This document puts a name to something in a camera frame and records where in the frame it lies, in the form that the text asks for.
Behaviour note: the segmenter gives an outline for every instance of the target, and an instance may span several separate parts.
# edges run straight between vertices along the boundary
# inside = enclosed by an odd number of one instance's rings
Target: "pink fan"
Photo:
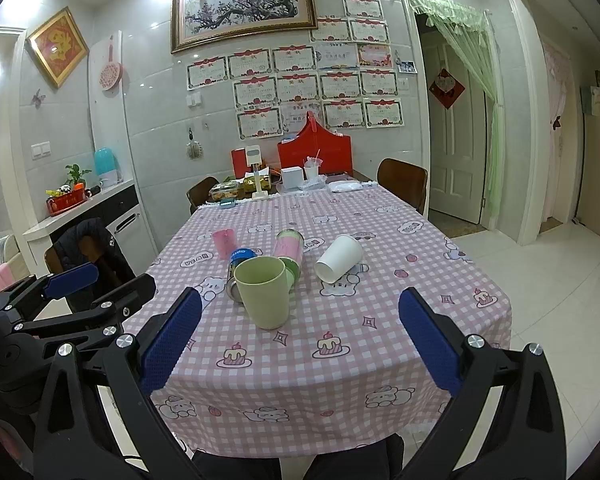
[[[103,90],[111,90],[120,80],[122,65],[113,61],[113,36],[109,38],[109,62],[100,72],[100,87]]]

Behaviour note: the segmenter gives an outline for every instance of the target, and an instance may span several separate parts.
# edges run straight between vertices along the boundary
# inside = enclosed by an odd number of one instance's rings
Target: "tablecloth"
[[[227,262],[211,239],[221,228],[233,228],[238,243],[258,254],[270,254],[282,229],[304,235],[302,275],[290,295],[290,318],[278,330],[256,328],[225,294]],[[314,263],[339,234],[359,240],[365,254],[329,285]],[[127,320],[128,332],[166,312],[186,286],[200,292],[205,307],[152,401],[192,449],[222,456],[326,453],[371,444],[405,426],[431,427],[448,394],[436,388],[398,318],[398,297],[408,286],[465,334],[503,348],[510,340],[503,291],[380,186],[200,208],[148,273],[158,291]]]

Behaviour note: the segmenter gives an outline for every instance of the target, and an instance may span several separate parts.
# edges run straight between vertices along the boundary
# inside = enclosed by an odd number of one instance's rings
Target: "screw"
[[[134,337],[131,334],[124,334],[116,339],[116,345],[118,345],[120,348],[126,348],[130,346],[133,341]]]
[[[72,351],[74,350],[74,347],[72,347],[69,343],[64,343],[59,349],[58,349],[58,353],[64,357],[66,355],[69,355]]]
[[[529,348],[529,351],[533,355],[542,355],[542,353],[544,352],[544,350],[542,349],[542,347],[540,346],[539,343],[529,343],[527,348]]]
[[[479,335],[471,334],[466,341],[469,343],[471,348],[482,348],[484,346],[484,339]]]

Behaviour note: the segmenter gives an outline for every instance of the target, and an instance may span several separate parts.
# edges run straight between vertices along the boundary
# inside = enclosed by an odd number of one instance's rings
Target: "person's leg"
[[[196,451],[191,461],[205,480],[282,480],[277,458],[233,458]]]
[[[380,442],[318,455],[304,480],[391,480],[402,470],[404,442],[392,434]]]

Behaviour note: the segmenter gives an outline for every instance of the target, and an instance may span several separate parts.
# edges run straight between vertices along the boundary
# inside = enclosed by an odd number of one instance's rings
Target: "can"
[[[233,253],[231,253],[231,257],[229,257],[229,270],[226,274],[226,285],[224,286],[224,291],[229,298],[237,301],[238,303],[242,303],[242,298],[240,297],[238,285],[235,283],[235,268],[242,262],[255,257],[256,253],[253,250],[244,247],[236,249]]]
[[[293,276],[293,283],[300,278],[303,248],[304,237],[295,229],[285,229],[276,236],[272,256],[280,258],[285,263],[287,272]]]

